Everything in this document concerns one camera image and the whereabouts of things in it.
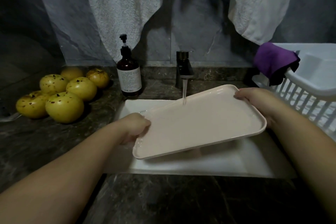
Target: bottle label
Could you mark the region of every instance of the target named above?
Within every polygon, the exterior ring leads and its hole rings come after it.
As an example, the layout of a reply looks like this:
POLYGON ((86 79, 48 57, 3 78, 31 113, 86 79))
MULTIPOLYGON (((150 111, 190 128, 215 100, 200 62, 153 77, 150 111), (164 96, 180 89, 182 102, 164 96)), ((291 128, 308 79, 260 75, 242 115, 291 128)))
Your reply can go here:
POLYGON ((117 69, 117 71, 122 91, 136 92, 141 89, 140 67, 128 71, 117 69))

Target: pink tray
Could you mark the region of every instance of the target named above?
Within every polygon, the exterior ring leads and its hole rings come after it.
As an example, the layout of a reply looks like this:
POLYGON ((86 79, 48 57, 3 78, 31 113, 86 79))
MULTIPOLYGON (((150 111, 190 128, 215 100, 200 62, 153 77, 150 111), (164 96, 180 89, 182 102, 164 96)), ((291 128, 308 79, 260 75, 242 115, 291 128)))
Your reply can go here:
POLYGON ((247 101, 233 97, 238 88, 222 85, 143 115, 152 124, 145 136, 138 138, 133 156, 138 159, 158 157, 263 132, 266 119, 247 101))

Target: black faucet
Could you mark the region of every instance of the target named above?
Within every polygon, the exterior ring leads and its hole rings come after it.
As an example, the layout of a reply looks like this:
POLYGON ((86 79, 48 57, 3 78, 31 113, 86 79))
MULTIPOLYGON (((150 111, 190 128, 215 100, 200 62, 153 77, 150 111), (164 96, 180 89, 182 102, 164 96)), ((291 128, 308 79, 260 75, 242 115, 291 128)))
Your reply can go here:
POLYGON ((189 61, 189 52, 176 52, 176 84, 175 87, 183 88, 182 79, 190 79, 194 76, 193 68, 189 61))

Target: white sink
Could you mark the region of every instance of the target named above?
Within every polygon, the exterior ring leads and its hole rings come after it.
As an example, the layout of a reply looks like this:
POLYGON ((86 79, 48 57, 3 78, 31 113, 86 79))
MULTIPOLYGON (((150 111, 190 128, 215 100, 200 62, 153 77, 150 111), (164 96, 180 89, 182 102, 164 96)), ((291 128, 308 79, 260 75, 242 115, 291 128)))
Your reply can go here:
MULTIPOLYGON (((118 120, 132 112, 162 106, 173 100, 126 100, 118 120)), ((106 173, 219 175, 294 178, 296 173, 267 132, 148 160, 132 155, 132 145, 120 145, 107 161, 106 173)))

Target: pile of fruit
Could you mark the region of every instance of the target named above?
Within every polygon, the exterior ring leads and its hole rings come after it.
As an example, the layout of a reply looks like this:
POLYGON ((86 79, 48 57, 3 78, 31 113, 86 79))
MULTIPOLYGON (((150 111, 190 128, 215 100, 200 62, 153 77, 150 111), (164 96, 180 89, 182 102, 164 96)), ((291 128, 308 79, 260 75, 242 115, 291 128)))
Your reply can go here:
POLYGON ((59 123, 71 123, 83 114, 84 102, 92 100, 97 89, 106 88, 109 82, 109 75, 102 69, 92 69, 84 77, 79 68, 68 67, 60 75, 41 78, 41 90, 21 97, 16 109, 31 119, 50 115, 59 123))

